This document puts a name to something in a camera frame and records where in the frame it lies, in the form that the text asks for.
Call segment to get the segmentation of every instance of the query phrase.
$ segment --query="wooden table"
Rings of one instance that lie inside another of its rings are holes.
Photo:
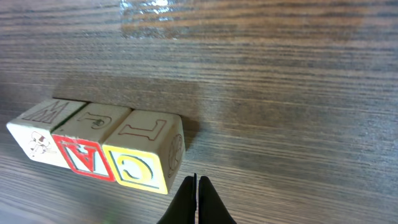
[[[397,223],[398,2],[189,1],[141,25],[118,0],[0,1],[0,216],[155,223],[196,172],[238,223]],[[182,115],[172,193],[29,160],[5,123],[52,96]]]

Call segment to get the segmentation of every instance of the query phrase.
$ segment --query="yellow letter c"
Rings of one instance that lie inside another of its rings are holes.
[[[154,174],[152,173],[152,170],[150,169],[150,167],[142,159],[137,158],[135,156],[122,155],[122,156],[119,156],[119,158],[118,158],[118,166],[120,167],[120,166],[124,165],[124,161],[129,161],[129,162],[135,163],[139,167],[141,174],[142,174],[141,178],[134,177],[129,173],[129,171],[127,171],[126,169],[123,169],[121,175],[124,180],[135,182],[135,183],[140,183],[140,184],[145,184],[148,181],[152,180]]]

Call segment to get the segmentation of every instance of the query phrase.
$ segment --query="dark wood grain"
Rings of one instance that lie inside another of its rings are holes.
[[[398,1],[185,2],[0,1],[0,216],[155,223],[196,172],[238,223],[398,223]],[[52,96],[182,115],[172,193],[30,161],[5,123]]]

